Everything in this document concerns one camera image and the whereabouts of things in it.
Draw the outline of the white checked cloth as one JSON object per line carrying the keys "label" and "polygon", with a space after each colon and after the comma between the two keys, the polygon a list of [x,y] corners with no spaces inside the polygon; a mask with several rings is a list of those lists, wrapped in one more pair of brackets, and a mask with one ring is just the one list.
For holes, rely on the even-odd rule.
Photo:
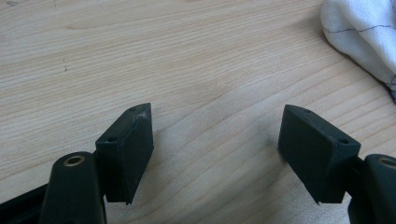
{"label": "white checked cloth", "polygon": [[396,103],[396,0],[324,0],[320,20],[329,43],[380,80]]}

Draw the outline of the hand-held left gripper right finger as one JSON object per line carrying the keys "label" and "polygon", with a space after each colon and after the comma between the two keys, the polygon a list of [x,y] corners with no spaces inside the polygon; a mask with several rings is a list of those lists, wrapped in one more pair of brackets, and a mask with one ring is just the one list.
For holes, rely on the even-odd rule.
{"label": "hand-held left gripper right finger", "polygon": [[311,110],[286,105],[278,150],[317,203],[340,203],[361,144]]}

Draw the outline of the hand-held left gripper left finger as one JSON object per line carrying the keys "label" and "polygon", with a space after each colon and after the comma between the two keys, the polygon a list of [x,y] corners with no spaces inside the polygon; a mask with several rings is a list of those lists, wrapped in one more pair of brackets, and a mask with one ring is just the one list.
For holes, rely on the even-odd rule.
{"label": "hand-held left gripper left finger", "polygon": [[106,200],[131,203],[154,149],[151,104],[126,109],[95,146]]}

